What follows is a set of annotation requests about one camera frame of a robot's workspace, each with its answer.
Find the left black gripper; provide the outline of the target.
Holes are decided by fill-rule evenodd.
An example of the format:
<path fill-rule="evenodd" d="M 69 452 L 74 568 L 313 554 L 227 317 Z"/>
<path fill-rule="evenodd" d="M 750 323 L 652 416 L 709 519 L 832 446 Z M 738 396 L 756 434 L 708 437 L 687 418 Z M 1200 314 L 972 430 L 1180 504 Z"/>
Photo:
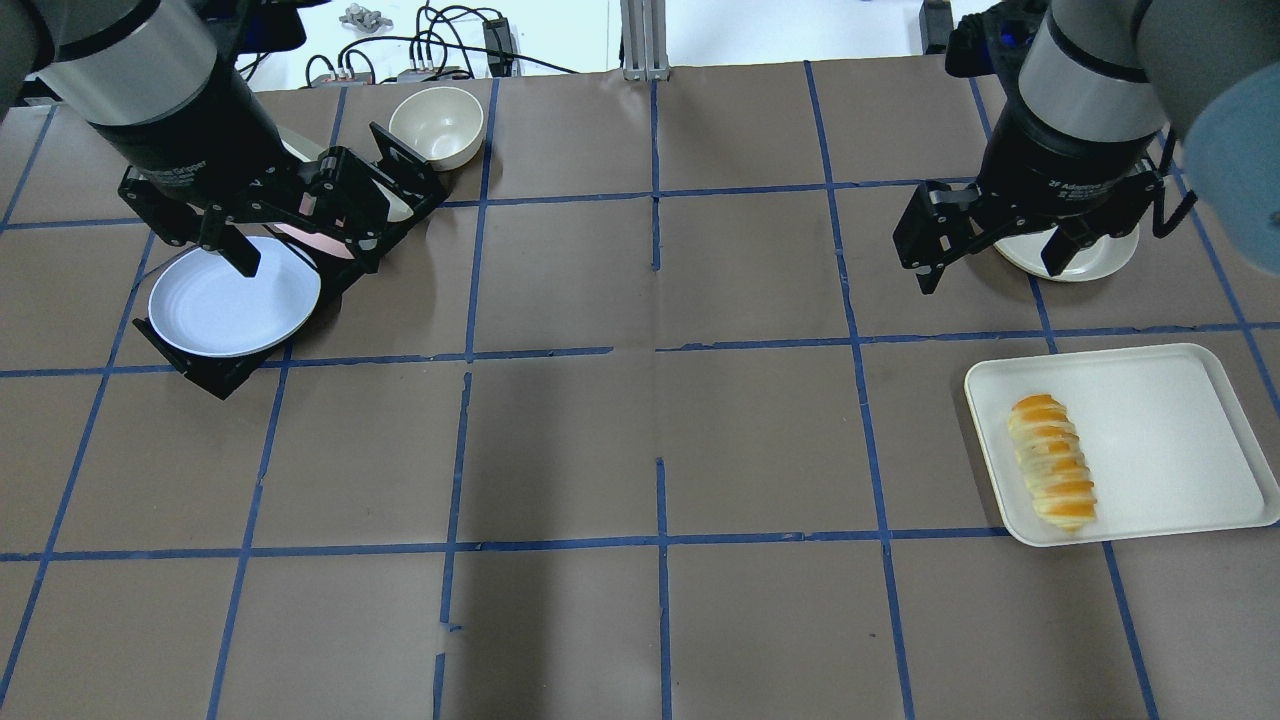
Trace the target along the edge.
<path fill-rule="evenodd" d="M 301 163 L 270 120 L 157 120 L 118 131 L 129 163 L 118 193 L 155 234 L 175 247 L 193 243 L 221 256 L 244 278 L 257 275 L 261 252 L 239 223 L 292 218 L 340 241 L 362 272 L 380 266 L 383 196 L 371 167 L 346 147 Z"/>

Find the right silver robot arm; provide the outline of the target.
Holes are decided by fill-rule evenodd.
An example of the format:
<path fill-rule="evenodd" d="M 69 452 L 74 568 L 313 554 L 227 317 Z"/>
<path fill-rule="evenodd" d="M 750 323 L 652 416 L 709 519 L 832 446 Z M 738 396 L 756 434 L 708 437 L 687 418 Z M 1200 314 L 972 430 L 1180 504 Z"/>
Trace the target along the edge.
<path fill-rule="evenodd" d="M 1277 272 L 1275 1 L 1001 1 L 960 20 L 943 67 L 995 76 L 1006 100 L 974 182 L 920 183 L 893 231 L 923 293 L 1015 236 L 1043 234 L 1039 263 L 1061 275 L 1143 217 L 1169 234 L 1201 201 Z"/>

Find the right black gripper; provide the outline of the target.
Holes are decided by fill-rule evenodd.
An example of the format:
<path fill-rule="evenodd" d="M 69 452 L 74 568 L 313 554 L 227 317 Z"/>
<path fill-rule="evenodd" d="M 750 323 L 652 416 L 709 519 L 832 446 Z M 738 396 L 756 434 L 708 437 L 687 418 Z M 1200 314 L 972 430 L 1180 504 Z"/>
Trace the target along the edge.
<path fill-rule="evenodd" d="M 1057 278 L 1080 251 L 1105 234 L 1129 234 L 1161 204 L 1166 169 L 1149 155 L 1153 140 L 1148 133 L 1056 152 L 1020 131 L 1000 129 L 972 183 L 927 179 L 914 190 L 893 229 L 900 264 L 932 295 L 945 268 L 965 256 L 1011 236 L 1053 231 L 1039 258 Z"/>

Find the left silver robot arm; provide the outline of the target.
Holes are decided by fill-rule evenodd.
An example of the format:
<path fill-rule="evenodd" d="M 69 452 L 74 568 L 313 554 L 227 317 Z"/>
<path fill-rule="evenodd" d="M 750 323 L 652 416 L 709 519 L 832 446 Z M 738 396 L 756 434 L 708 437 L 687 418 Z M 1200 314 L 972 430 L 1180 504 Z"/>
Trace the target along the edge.
<path fill-rule="evenodd" d="M 223 256 L 252 277 L 243 223 L 344 241 L 379 266 L 388 204 L 372 168 L 344 149 L 301 161 L 184 1 L 5 1 L 3 92 L 36 74 L 129 164 L 119 188 L 169 245 Z"/>

